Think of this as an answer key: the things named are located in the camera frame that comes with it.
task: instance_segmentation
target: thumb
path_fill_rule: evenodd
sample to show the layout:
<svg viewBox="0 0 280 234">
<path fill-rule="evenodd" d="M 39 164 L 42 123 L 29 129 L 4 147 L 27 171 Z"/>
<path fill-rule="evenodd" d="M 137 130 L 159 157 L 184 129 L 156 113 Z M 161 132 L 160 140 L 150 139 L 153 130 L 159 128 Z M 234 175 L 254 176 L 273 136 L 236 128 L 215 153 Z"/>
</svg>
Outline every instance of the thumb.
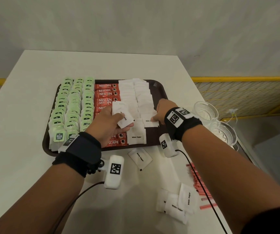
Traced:
<svg viewBox="0 0 280 234">
<path fill-rule="evenodd" d="M 120 120 L 124 118 L 125 114 L 124 113 L 116 113 L 112 116 L 113 121 L 115 124 L 117 124 Z"/>
<path fill-rule="evenodd" d="M 158 121 L 158 114 L 156 114 L 155 116 L 153 116 L 152 118 L 151 118 L 151 121 Z"/>
</svg>

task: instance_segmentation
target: tabletop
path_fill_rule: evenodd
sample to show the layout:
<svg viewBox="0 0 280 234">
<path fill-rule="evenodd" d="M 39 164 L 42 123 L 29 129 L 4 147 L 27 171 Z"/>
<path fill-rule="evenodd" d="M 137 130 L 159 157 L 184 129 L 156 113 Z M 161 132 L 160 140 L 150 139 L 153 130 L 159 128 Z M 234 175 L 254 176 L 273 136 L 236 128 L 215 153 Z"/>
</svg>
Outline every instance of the tabletop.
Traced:
<svg viewBox="0 0 280 234">
<path fill-rule="evenodd" d="M 153 79 L 169 100 L 191 108 L 203 98 L 177 56 L 25 50 L 0 90 L 0 216 L 50 167 L 53 157 L 42 149 L 56 89 L 65 77 Z M 65 225 L 67 233 L 224 233 L 212 209 L 199 210 L 187 225 L 155 211 L 157 193 L 179 193 L 181 182 L 192 186 L 184 156 L 166 158 L 160 146 L 145 147 L 153 161 L 139 171 L 127 153 L 118 190 L 102 185 L 75 203 Z M 103 180 L 103 172 L 88 175 L 83 189 Z M 216 208 L 231 233 L 219 208 Z"/>
</svg>

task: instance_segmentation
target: sugar packet held in hand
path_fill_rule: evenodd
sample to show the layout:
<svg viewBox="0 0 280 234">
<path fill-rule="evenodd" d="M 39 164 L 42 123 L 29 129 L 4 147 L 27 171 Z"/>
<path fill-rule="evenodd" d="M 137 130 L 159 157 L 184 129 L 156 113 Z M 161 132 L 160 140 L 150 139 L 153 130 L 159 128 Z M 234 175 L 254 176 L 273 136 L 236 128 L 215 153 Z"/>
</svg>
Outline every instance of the sugar packet held in hand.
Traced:
<svg viewBox="0 0 280 234">
<path fill-rule="evenodd" d="M 125 114 L 124 118 L 117 123 L 120 128 L 125 128 L 126 126 L 134 122 L 133 116 L 128 111 L 128 106 L 121 101 L 112 102 L 112 115 L 116 113 Z"/>
</svg>

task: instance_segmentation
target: person's right arm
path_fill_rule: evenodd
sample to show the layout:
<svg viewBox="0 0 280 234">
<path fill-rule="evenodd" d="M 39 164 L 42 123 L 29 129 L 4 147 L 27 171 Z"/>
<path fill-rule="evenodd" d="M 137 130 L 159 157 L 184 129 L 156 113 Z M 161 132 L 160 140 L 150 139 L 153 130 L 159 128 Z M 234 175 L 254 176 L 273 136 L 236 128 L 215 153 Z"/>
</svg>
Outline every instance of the person's right arm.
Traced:
<svg viewBox="0 0 280 234">
<path fill-rule="evenodd" d="M 164 124 L 173 107 L 174 102 L 162 99 L 152 120 Z M 280 207 L 280 186 L 204 126 L 186 130 L 182 144 L 233 233 L 257 214 Z"/>
</svg>

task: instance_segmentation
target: row of tea bags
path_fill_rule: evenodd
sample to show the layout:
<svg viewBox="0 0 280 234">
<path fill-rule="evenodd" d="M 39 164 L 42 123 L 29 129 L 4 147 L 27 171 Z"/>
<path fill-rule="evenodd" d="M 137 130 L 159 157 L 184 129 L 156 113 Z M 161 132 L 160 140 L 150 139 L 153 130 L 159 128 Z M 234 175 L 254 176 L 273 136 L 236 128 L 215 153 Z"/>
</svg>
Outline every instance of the row of tea bags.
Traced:
<svg viewBox="0 0 280 234">
<path fill-rule="evenodd" d="M 95 80 L 92 77 L 63 80 L 48 123 L 49 149 L 57 151 L 71 135 L 85 131 L 91 124 L 94 85 Z"/>
</svg>

